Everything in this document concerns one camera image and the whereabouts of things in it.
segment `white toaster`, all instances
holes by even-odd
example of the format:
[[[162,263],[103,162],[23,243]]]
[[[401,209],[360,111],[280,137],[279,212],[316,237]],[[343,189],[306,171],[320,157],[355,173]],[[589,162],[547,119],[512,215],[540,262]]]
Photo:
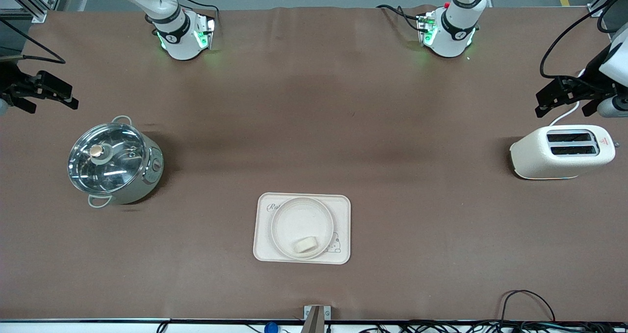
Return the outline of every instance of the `white toaster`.
[[[615,158],[610,134],[593,125],[542,127],[510,152],[514,171],[524,179],[572,179]]]

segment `stainless steel pot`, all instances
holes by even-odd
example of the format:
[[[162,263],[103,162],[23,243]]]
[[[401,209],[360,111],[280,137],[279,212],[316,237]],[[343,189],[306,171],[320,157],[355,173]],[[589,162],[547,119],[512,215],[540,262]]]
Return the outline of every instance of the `stainless steel pot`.
[[[96,126],[78,139],[70,151],[68,175],[88,194],[93,208],[133,203],[155,188],[163,174],[163,155],[157,143],[144,136],[128,116]]]

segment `white power cord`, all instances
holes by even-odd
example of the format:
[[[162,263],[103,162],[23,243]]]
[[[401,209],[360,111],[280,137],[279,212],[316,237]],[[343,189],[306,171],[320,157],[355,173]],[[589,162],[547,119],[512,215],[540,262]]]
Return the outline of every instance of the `white power cord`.
[[[576,105],[574,107],[572,107],[571,110],[568,110],[567,112],[565,112],[564,114],[558,116],[554,121],[552,121],[549,125],[550,126],[554,126],[558,121],[560,121],[561,119],[563,119],[565,116],[569,116],[572,112],[574,112],[575,110],[578,109],[578,107],[580,106],[580,102],[576,101]]]

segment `green led light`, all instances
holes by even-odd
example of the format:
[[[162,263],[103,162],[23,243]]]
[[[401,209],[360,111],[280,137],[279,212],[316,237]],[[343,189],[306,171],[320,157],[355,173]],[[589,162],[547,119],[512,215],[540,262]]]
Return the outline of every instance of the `green led light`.
[[[467,46],[471,45],[471,42],[473,41],[473,34],[475,34],[475,29],[471,31],[471,34],[469,34],[469,40],[467,42]]]
[[[430,30],[428,33],[425,34],[425,39],[423,42],[426,45],[431,45],[434,42],[434,38],[436,37],[437,33],[438,31],[436,30],[436,27],[434,26],[432,30]]]
[[[194,31],[194,35],[197,38],[198,46],[200,46],[202,49],[208,46],[207,36],[205,34],[197,33],[196,31]]]
[[[164,50],[167,50],[166,44],[163,42],[163,39],[161,38],[161,35],[159,34],[159,32],[157,32],[157,38],[159,38],[159,42],[161,42],[161,48]]]

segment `table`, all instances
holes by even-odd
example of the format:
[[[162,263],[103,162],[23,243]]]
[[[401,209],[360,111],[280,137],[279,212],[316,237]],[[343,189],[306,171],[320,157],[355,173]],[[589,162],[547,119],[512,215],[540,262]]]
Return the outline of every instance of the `table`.
[[[170,59],[143,13],[50,13],[31,34],[74,86],[0,119],[0,317],[488,319],[527,288],[559,320],[625,320],[628,158],[568,181],[525,181],[511,143],[547,125],[538,63],[584,8],[487,9],[458,58],[379,9],[221,13],[215,51]],[[556,47],[572,74],[608,39],[594,22]],[[29,53],[39,52],[33,45]],[[119,114],[164,152],[145,201],[94,210],[69,182],[76,139]],[[584,118],[628,141],[626,120]],[[253,257],[264,192],[343,194],[342,266]],[[508,319],[547,319],[514,297]]]

